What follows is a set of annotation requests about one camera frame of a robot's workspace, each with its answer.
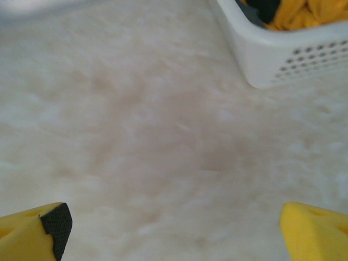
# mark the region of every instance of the laundry basket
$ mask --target laundry basket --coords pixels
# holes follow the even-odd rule
[[[275,32],[249,22],[235,0],[209,2],[241,71],[255,88],[339,70],[348,74],[348,22]]]

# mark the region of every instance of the yellow clothing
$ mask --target yellow clothing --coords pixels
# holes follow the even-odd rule
[[[299,30],[343,20],[348,20],[348,0],[281,0],[274,20],[265,26]]]

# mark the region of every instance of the floor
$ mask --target floor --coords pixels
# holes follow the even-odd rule
[[[67,202],[72,260],[287,260],[284,202],[348,213],[348,78],[246,84],[205,0],[0,30],[0,215]]]

